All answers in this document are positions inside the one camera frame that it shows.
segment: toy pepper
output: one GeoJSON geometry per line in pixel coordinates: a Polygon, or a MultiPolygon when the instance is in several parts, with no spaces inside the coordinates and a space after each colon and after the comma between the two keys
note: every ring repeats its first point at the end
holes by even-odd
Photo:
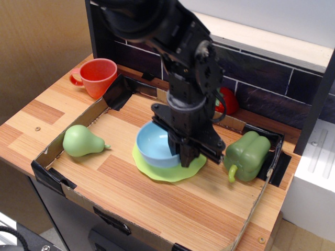
{"type": "Polygon", "coordinates": [[[229,182],[234,182],[235,176],[242,181],[253,180],[261,170],[270,147],[270,141],[255,131],[247,132],[230,144],[224,158],[229,182]]]}
{"type": "MultiPolygon", "coordinates": [[[[230,115],[234,112],[236,112],[239,109],[239,103],[234,95],[234,93],[226,88],[226,87],[222,87],[219,90],[220,95],[223,97],[225,103],[226,103],[226,107],[227,107],[227,111],[226,114],[230,115]]],[[[221,112],[223,113],[225,111],[225,108],[223,106],[222,103],[220,103],[220,101],[217,99],[216,103],[215,103],[215,111],[217,112],[221,112]]]]}

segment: brick wall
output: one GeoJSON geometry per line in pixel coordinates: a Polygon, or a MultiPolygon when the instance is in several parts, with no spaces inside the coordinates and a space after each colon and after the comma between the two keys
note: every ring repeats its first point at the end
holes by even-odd
{"type": "MultiPolygon", "coordinates": [[[[215,43],[219,64],[225,69],[222,86],[234,91],[240,107],[301,129],[310,110],[322,73],[238,48],[215,43]]],[[[160,56],[144,44],[115,41],[115,61],[168,81],[160,56]]],[[[335,123],[335,92],[320,119],[335,123]]]]}

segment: red cup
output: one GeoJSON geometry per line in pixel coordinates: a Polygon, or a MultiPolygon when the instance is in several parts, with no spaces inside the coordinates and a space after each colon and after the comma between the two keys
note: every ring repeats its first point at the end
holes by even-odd
{"type": "Polygon", "coordinates": [[[101,98],[117,77],[116,63],[109,59],[93,59],[75,68],[70,81],[75,86],[85,86],[87,93],[95,99],[101,98]]]}

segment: lime green plate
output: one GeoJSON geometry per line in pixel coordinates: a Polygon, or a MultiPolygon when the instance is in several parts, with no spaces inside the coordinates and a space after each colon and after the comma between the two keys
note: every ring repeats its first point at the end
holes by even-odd
{"type": "Polygon", "coordinates": [[[149,165],[142,157],[140,151],[135,144],[132,150],[132,156],[135,160],[137,168],[151,179],[176,182],[182,179],[194,176],[206,163],[207,158],[202,154],[195,158],[189,167],[182,167],[181,164],[170,168],[159,168],[149,165]]]}

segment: green pear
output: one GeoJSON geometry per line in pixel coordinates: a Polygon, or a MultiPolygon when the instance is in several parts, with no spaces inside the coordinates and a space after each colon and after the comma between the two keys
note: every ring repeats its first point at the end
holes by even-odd
{"type": "Polygon", "coordinates": [[[66,130],[63,147],[69,155],[80,157],[89,153],[102,152],[104,148],[110,148],[110,145],[105,145],[102,138],[94,135],[87,127],[78,124],[66,130]]]}

